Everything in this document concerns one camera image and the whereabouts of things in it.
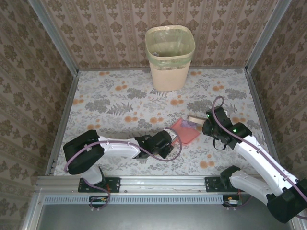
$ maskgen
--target beige wicker basket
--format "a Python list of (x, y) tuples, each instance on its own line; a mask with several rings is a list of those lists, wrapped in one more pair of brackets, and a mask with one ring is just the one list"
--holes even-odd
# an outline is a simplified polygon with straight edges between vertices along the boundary
[(154, 27), (146, 32), (145, 43), (153, 86), (159, 91), (181, 89), (195, 50), (191, 31), (181, 25)]

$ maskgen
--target patterned wallpaper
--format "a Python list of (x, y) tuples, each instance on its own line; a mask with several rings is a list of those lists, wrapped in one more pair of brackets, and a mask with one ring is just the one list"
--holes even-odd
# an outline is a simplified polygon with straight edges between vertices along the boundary
[(307, 177), (307, 0), (292, 0), (252, 76), (281, 163)]
[(18, 229), (45, 174), (72, 76), (25, 0), (0, 1), (0, 229)]
[(193, 66), (243, 67), (278, 0), (42, 0), (80, 69), (145, 67), (145, 33), (188, 27)]

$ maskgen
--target gray leaf pattern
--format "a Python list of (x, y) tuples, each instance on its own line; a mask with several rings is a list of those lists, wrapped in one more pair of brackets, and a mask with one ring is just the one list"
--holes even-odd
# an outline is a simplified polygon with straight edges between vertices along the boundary
[[(68, 119), (63, 145), (89, 129), (107, 138), (127, 139), (155, 135), (188, 115), (204, 117), (216, 96), (233, 123), (248, 126), (266, 149), (259, 119), (242, 69), (191, 69), (185, 87), (159, 92), (153, 88), (150, 71), (79, 72), (78, 89)], [(213, 139), (201, 133), (175, 161), (154, 158), (102, 157), (97, 164), (105, 175), (208, 175), (219, 174), (231, 165), (255, 174), (253, 167), (230, 148), (218, 151)], [(178, 143), (168, 158), (177, 154)], [(66, 175), (66, 160), (60, 150), (55, 175)]]

